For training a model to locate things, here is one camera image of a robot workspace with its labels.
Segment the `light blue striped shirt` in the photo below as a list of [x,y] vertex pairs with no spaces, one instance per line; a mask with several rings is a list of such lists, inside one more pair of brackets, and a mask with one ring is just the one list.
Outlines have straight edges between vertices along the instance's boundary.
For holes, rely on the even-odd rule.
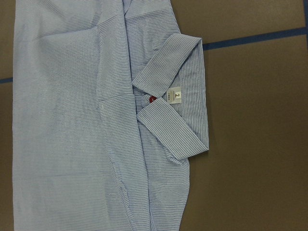
[[177,231],[208,149],[202,40],[170,1],[16,2],[16,231]]

